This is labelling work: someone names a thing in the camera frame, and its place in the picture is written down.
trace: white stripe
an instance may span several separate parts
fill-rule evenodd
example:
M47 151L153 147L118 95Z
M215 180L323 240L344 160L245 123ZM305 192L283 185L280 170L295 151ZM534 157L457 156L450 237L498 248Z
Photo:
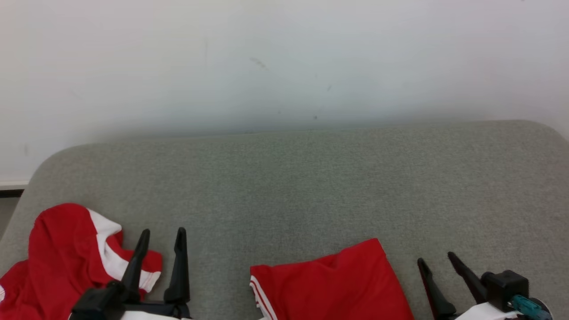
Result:
M257 281L257 278L255 278L254 275L251 275L251 281L257 286L257 289L259 289L259 296L261 297L262 302L264 302L265 305L267 306L267 309L268 309L269 314L271 315L271 318L273 320L278 320L277 315L275 314L275 311L273 310L273 307L271 306L271 302L269 301L269 299L265 295L263 288L261 287L261 285L259 284L259 281Z
M255 294L255 300L256 300L257 308L259 308L261 310L261 313L263 314L263 319L271 320L271 318L269 316L269 312L267 311L267 309L265 309L265 306L263 306L263 303L258 301L261 298L259 297L259 293L255 289L255 285L252 284L251 282L249 282L249 286L253 289L253 293Z
M0 302L4 301L5 298L6 298L6 291L2 286L0 286Z
M125 274L126 266L129 262L121 258L115 251L111 249L106 239L111 235L118 233L122 228L121 225L103 217L91 209L91 221L97 230L97 246L99 255L103 263L105 272L113 279L120 280ZM146 292L150 292L154 284L160 277L161 272L141 271L141 280L138 287Z

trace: red and white shirt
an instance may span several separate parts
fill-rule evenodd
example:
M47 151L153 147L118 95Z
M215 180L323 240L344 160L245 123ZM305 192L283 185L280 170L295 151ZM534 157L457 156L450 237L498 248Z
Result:
M28 260L0 278L1 320L64 320L89 288L120 280L133 251L122 247L122 228L74 203L43 211L30 233ZM139 288L148 293L162 256L148 251Z

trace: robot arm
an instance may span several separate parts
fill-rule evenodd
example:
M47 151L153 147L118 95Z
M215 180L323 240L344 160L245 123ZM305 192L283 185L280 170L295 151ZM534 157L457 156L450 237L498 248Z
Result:
M477 305L458 314L436 285L431 269L419 259L417 265L435 320L552 320L541 301L529 298L527 278L506 270L499 274L486 272L479 279L453 252L448 253L448 258L466 282Z
M89 289L75 304L69 320L172 320L189 316L189 275L186 232L178 229L176 259L170 287L164 301L141 301L138 283L142 260L148 251L150 230L142 232L121 281L111 281L104 289Z

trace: wall stain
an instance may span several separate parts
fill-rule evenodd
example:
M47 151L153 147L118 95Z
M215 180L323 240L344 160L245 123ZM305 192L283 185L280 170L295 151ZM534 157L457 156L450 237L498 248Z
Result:
M253 62L254 64L258 65L259 67L261 67L262 69L265 69L267 71L269 71L269 68L267 68L267 66L263 63L263 61L260 61L257 58L251 57L249 58L249 60L251 60L251 62Z

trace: white trim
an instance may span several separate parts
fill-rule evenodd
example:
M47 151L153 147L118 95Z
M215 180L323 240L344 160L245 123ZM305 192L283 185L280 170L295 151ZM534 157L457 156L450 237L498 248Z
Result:
M121 225L112 222L91 209L88 210L91 215L91 221L97 230L97 246L103 263L103 268L105 268L105 272L110 277L120 280L122 279L123 274L125 274L126 266L128 266L129 262L113 251L106 242L106 239L111 235L118 233L122 229ZM138 287L146 292L150 292L160 277L160 274L161 272L148 272L142 270L141 280L138 283Z
M1 190L20 190L25 189L28 184L30 183L29 180L22 180L22 181L0 181L0 191Z
M151 314L144 311L127 311L122 315L121 320L174 320L174 317L165 315Z
M0 286L0 302L4 301L5 298L6 298L6 291L2 286Z
M267 295L263 291L261 284L259 284L259 281L257 281L257 278L255 278L254 275L251 275L251 282L249 283L249 286L253 288L253 292L255 293L255 299L257 300L259 307L261 307L263 316L265 316L265 318L267 319L278 320L277 315L275 314L275 310L273 310L273 307L271 306L269 298L267 298Z

